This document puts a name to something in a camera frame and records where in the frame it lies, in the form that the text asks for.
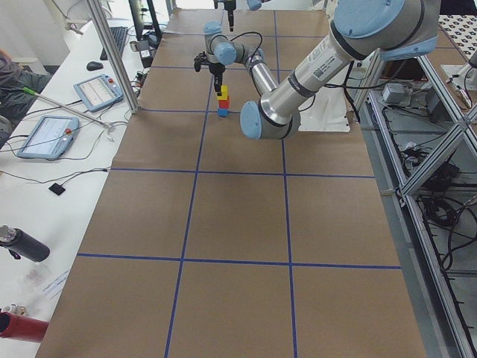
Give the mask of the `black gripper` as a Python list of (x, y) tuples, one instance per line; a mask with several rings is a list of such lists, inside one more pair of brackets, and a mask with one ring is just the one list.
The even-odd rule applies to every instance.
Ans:
[(222, 4), (224, 6), (225, 10), (228, 10), (228, 23), (229, 23), (229, 29), (231, 31), (234, 30), (234, 10), (236, 10), (236, 0), (214, 0), (214, 8), (218, 9), (219, 4)]
[(203, 67), (207, 67), (209, 72), (214, 75), (214, 91), (219, 92), (223, 84), (223, 73), (225, 72), (225, 66), (222, 63), (213, 63), (207, 57), (205, 51), (199, 53), (194, 58), (194, 69), (196, 72), (200, 72)]

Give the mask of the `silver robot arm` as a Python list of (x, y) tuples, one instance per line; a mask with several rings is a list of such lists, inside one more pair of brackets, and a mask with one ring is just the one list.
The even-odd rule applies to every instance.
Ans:
[[(247, 0), (247, 6), (251, 11), (259, 10), (266, 1), (263, 0)], [(213, 5), (215, 9), (218, 9), (219, 4), (224, 6), (224, 10), (227, 12), (227, 20), (230, 31), (234, 30), (235, 17), (234, 12), (237, 9), (236, 0), (214, 0)]]
[(300, 126), (299, 107), (354, 60), (378, 51), (383, 61), (428, 54), (437, 44), (439, 1), (339, 1), (329, 34), (282, 82), (277, 83), (259, 46), (228, 39), (216, 21), (203, 27), (205, 50), (194, 59), (208, 66), (219, 90), (225, 67), (244, 65), (261, 95), (241, 109), (240, 125), (249, 139), (284, 139)]

